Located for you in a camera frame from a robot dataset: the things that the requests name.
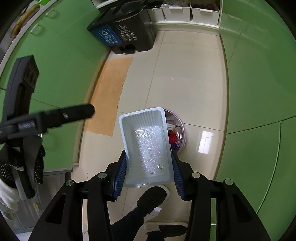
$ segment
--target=black pants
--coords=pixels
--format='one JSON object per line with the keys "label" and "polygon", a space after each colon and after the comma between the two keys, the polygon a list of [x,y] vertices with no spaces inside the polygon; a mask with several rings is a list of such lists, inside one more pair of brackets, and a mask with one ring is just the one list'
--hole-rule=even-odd
{"label": "black pants", "polygon": [[[111,225],[114,241],[133,241],[139,228],[144,224],[144,216],[137,209]],[[146,241],[164,241],[160,231],[149,233]]]}

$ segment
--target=blue gripper pad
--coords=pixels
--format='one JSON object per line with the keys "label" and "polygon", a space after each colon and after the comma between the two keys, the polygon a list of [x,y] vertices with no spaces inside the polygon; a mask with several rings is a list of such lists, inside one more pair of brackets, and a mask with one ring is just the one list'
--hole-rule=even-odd
{"label": "blue gripper pad", "polygon": [[174,170],[174,176],[175,176],[175,179],[174,179],[175,186],[176,186],[178,195],[181,196],[182,199],[184,199],[185,198],[185,182],[180,172],[176,158],[172,152],[171,152],[171,156],[172,156],[173,170]]}
{"label": "blue gripper pad", "polygon": [[116,200],[121,194],[125,177],[126,177],[126,154],[124,154],[122,158],[120,167],[118,169],[116,178],[114,180],[113,197]]}

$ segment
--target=screw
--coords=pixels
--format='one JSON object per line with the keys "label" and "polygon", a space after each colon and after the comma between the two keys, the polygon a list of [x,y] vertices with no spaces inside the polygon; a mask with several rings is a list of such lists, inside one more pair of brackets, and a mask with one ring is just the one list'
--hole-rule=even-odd
{"label": "screw", "polygon": [[98,174],[98,177],[99,177],[99,178],[105,178],[106,176],[107,176],[107,174],[104,173],[104,172],[100,172],[100,173]]}
{"label": "screw", "polygon": [[232,185],[233,184],[233,181],[231,179],[225,179],[225,183],[227,185]]}
{"label": "screw", "polygon": [[66,181],[66,186],[70,187],[74,184],[74,181],[73,180],[68,180]]}
{"label": "screw", "polygon": [[199,177],[200,177],[200,174],[199,174],[198,172],[193,172],[193,173],[191,174],[191,176],[192,176],[193,178],[199,178]]}

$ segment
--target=white towel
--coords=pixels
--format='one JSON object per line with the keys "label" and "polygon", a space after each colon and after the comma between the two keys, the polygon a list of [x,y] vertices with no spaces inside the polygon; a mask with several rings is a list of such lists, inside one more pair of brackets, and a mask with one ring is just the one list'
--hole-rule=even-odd
{"label": "white towel", "polygon": [[14,223],[17,203],[20,195],[16,188],[11,188],[0,179],[0,211],[9,224]]}

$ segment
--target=blue recycling label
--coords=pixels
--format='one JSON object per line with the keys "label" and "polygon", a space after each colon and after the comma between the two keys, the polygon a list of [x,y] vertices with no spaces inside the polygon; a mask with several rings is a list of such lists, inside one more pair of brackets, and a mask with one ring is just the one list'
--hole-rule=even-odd
{"label": "blue recycling label", "polygon": [[113,29],[109,25],[97,28],[92,31],[103,43],[107,46],[114,46],[122,44],[120,38],[116,35]]}

